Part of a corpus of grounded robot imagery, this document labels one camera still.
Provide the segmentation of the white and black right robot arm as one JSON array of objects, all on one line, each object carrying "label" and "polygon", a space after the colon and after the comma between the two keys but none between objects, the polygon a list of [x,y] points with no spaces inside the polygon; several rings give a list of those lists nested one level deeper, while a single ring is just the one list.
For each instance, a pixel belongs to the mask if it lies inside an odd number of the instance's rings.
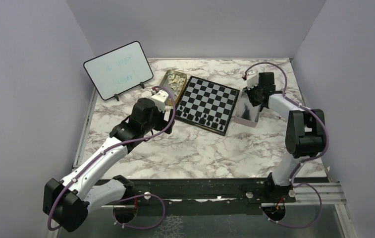
[{"label": "white and black right robot arm", "polygon": [[274,73],[250,71],[243,77],[252,106],[275,111],[287,120],[285,154],[264,182],[263,195],[270,202],[286,198],[306,159],[322,152],[327,144],[324,112],[308,109],[276,90]]}]

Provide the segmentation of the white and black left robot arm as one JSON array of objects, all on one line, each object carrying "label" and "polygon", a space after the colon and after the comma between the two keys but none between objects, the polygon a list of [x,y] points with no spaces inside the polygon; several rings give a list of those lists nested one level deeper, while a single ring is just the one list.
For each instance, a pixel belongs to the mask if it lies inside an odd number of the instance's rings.
[{"label": "white and black left robot arm", "polygon": [[175,103],[173,96],[163,91],[149,98],[139,99],[132,112],[116,125],[100,148],[79,168],[60,180],[54,178],[44,186],[43,212],[48,216],[47,228],[64,228],[73,232],[88,214],[112,202],[128,203],[133,197],[131,182],[117,177],[98,187],[95,183],[119,160],[136,146],[163,133],[171,134],[176,107],[170,109],[165,120],[166,103]]}]

